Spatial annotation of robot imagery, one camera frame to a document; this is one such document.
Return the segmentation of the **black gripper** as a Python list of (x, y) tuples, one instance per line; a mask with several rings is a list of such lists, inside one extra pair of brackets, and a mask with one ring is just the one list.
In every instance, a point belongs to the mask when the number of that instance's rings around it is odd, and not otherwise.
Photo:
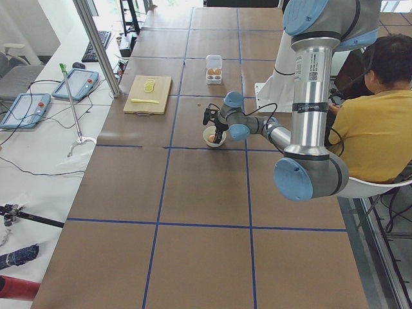
[(218, 119), (216, 119), (214, 123), (216, 131), (214, 133), (215, 139), (213, 144), (220, 145), (224, 142), (224, 131), (227, 131), (229, 127), (227, 124), (221, 123)]

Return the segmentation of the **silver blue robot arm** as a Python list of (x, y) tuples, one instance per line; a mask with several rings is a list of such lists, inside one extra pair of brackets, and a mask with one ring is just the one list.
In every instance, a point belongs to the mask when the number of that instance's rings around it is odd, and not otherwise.
[(375, 42), (379, 14), (379, 1), (289, 1), (283, 28), (295, 52), (292, 127), (274, 117), (244, 114), (243, 97), (234, 91), (215, 114), (203, 118), (215, 124), (217, 136), (228, 131), (234, 140), (244, 140), (260, 134), (280, 148), (274, 181), (289, 200), (331, 196), (348, 183), (347, 166), (324, 146), (332, 57)]

